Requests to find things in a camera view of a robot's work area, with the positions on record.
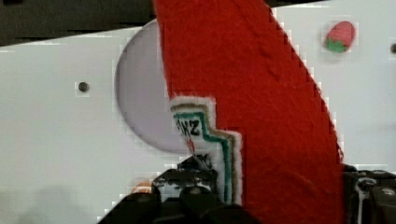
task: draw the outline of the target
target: black screw hole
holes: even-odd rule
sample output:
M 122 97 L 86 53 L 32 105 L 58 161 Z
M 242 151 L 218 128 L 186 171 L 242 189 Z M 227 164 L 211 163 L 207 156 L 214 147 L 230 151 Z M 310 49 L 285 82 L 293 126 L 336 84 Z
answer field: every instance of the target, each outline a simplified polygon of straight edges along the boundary
M 390 46 L 390 52 L 396 54 L 396 44 Z
M 88 91 L 90 89 L 90 85 L 88 85 L 88 83 L 86 82 L 80 82 L 78 84 L 78 89 L 82 92 Z

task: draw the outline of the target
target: white surface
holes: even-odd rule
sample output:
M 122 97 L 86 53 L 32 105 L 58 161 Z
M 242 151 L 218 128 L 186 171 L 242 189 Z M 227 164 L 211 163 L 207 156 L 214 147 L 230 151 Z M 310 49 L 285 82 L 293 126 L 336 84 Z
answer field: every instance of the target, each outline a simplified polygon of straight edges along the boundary
M 307 66 L 315 67 L 314 79 L 336 113 L 346 162 L 395 171 L 396 56 L 389 44 L 396 42 L 390 13 L 396 4 L 372 4 L 331 1 L 274 13 L 292 30 L 291 42 Z M 329 22 L 345 18 L 359 25 L 359 37 L 349 53 L 336 56 L 321 47 L 321 38 Z M 120 114 L 116 66 L 136 31 L 0 48 L 0 223 L 96 223 L 137 178 L 154 177 L 185 158 L 143 143 Z M 137 53 L 150 59 L 141 61 L 146 66 L 161 68 L 157 51 Z M 155 80 L 149 98 L 165 102 Z M 81 81 L 90 83 L 87 93 L 77 91 Z M 166 123 L 171 118 L 163 112 Z M 158 148 L 178 144 L 160 140 Z

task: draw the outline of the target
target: white circle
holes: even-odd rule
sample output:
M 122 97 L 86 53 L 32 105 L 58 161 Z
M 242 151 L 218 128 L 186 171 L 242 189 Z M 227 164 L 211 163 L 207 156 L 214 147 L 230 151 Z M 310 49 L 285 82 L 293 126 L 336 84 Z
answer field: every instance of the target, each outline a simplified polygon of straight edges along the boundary
M 145 25 L 124 49 L 115 85 L 120 112 L 138 138 L 161 150 L 188 152 L 169 109 L 156 21 Z

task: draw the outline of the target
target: strawberry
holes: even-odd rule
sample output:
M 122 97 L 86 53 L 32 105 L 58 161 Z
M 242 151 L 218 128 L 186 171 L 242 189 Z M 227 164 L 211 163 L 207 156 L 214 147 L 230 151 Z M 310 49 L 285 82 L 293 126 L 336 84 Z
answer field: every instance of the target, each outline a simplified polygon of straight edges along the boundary
M 327 34 L 326 48 L 334 52 L 345 52 L 355 39 L 355 27 L 349 21 L 337 23 Z

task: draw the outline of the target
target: screw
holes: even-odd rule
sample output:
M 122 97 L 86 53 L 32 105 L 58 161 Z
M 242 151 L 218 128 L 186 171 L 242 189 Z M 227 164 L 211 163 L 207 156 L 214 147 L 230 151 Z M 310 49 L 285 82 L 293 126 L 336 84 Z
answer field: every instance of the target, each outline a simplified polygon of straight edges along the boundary
M 199 193 L 201 193 L 201 190 L 198 189 L 198 188 L 192 188 L 192 189 L 190 190 L 190 194 L 199 194 Z
M 384 194 L 388 194 L 388 195 L 395 195 L 396 194 L 396 192 L 393 189 L 381 189 L 381 191 Z
M 392 44 L 392 45 L 390 46 L 390 52 L 396 54 L 396 44 Z
M 90 89 L 90 85 L 89 85 L 88 83 L 86 83 L 86 82 L 80 82 L 80 83 L 78 84 L 78 89 L 79 89 L 80 91 L 82 91 L 82 92 L 85 92 L 85 91 L 87 91 L 87 90 Z

